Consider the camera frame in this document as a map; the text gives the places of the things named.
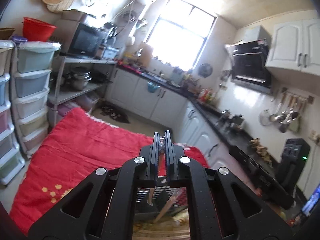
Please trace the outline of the black perforated utensil basket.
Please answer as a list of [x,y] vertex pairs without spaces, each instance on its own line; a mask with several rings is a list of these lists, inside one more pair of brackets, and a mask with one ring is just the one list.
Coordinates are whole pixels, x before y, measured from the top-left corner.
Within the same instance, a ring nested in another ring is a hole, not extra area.
[[157,186],[152,198],[153,206],[149,206],[146,202],[150,189],[139,187],[137,190],[135,222],[153,221],[176,189],[183,189],[183,192],[164,216],[174,216],[188,207],[185,187],[170,187],[165,176],[159,176],[157,179]]

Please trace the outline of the white lower kitchen cabinets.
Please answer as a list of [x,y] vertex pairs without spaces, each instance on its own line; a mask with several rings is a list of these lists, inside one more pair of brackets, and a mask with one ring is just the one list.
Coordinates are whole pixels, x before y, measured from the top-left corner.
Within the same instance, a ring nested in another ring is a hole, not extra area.
[[151,93],[148,80],[116,67],[106,98],[114,105],[171,129],[176,143],[198,148],[209,166],[230,168],[228,147],[199,110],[185,97],[163,86]]

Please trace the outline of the hanging ladles and utensils rack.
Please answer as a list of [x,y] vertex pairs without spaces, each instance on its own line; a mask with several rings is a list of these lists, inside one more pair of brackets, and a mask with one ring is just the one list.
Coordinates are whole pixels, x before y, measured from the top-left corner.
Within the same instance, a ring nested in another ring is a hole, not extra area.
[[288,88],[282,87],[278,90],[271,100],[279,100],[276,109],[271,112],[266,109],[259,114],[259,122],[262,126],[271,126],[278,124],[281,133],[291,131],[298,133],[302,126],[302,116],[307,105],[314,102],[313,96],[302,96],[290,92]]

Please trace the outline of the bright kitchen window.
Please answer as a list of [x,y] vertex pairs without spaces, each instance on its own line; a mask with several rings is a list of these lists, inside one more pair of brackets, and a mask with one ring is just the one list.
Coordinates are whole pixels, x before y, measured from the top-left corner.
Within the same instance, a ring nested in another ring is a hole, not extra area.
[[152,56],[182,70],[194,67],[215,17],[182,0],[169,0],[147,38]]

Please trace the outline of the wrapped chopsticks pile front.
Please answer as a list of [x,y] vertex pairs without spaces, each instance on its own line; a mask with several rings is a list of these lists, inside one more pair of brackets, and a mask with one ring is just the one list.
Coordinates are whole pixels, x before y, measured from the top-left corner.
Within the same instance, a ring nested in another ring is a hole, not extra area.
[[[153,206],[152,203],[152,198],[153,198],[153,194],[155,192],[155,188],[151,188],[149,191],[149,195],[148,198],[146,200],[147,204],[149,206]],[[161,211],[159,212],[159,214],[156,216],[156,218],[153,220],[153,224],[157,223],[168,211],[169,209],[173,206],[175,200],[182,194],[183,189],[176,189],[173,194],[171,195],[171,197],[169,198],[169,200],[166,202],[166,204],[164,205],[164,207],[161,209]]]

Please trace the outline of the red floral quilt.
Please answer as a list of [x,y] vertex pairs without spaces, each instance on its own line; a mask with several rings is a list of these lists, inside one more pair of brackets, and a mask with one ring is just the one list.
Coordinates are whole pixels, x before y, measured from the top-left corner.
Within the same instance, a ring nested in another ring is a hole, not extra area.
[[[29,239],[31,226],[97,168],[120,168],[152,142],[153,137],[114,128],[73,109],[32,157],[10,213],[1,212],[1,239]],[[158,177],[166,178],[164,150],[159,139]],[[198,149],[184,152],[206,168]]]

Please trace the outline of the smartphone with lit screen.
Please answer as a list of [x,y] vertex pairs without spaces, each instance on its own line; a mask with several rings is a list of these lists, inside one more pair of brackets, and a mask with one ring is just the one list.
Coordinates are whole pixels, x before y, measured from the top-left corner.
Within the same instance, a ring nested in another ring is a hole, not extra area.
[[319,198],[320,198],[320,185],[318,185],[316,187],[316,189],[314,190],[314,192],[311,195],[311,197],[309,198],[309,200],[303,206],[303,208],[302,208],[303,215],[305,215],[306,217],[310,216],[312,210],[314,209],[314,207],[318,203]]

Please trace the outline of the black kettle on counter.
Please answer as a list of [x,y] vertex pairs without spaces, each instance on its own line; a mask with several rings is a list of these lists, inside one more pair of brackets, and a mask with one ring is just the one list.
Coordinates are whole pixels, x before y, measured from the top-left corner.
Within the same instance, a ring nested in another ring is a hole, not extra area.
[[235,132],[240,132],[243,129],[244,118],[242,114],[231,115],[231,112],[227,109],[220,113],[220,120]]

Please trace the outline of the black air fryer appliance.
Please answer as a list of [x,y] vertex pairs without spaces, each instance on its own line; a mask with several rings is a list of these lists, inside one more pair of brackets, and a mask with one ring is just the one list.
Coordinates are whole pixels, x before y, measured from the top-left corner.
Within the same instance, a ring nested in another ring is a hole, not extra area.
[[276,172],[276,180],[288,194],[293,193],[309,152],[310,146],[304,139],[287,139]]

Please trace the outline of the stainless steel pots stack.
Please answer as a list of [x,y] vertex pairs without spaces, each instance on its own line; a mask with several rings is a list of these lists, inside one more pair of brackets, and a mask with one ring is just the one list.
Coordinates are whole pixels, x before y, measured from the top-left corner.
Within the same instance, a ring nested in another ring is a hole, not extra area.
[[72,67],[70,69],[71,85],[75,90],[82,91],[92,80],[91,71],[85,67]]

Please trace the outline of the metal storage shelf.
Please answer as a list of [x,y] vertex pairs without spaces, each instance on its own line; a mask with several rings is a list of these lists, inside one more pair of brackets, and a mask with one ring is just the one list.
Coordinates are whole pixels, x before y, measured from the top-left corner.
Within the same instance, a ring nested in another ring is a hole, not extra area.
[[81,59],[58,56],[53,59],[53,84],[48,94],[48,118],[51,127],[60,120],[59,106],[84,94],[97,91],[102,98],[112,83],[115,59]]

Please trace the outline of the black range hood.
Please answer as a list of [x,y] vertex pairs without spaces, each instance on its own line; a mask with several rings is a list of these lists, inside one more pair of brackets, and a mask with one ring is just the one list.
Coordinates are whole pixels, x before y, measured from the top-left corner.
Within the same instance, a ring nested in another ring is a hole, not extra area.
[[231,81],[239,86],[264,94],[272,93],[272,75],[265,67],[268,56],[266,39],[228,44]]

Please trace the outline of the black microwave oven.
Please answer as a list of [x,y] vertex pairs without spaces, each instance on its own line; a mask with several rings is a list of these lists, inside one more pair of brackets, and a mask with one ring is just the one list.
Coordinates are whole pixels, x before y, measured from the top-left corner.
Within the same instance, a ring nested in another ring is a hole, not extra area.
[[69,45],[67,54],[94,58],[102,43],[104,34],[97,28],[79,23]]

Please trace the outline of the round wall exhaust fan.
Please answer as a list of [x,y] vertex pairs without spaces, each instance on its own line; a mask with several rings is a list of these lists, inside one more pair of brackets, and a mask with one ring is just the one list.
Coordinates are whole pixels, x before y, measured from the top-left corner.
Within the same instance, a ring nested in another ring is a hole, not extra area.
[[209,76],[211,76],[213,73],[213,67],[208,64],[208,63],[203,63],[198,67],[198,76],[202,77],[202,78],[207,78]]

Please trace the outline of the white upper wall cabinet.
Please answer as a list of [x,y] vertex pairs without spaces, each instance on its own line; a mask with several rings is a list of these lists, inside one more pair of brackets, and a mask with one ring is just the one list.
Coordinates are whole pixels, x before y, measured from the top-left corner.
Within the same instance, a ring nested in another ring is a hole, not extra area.
[[319,76],[319,19],[276,24],[265,66]]

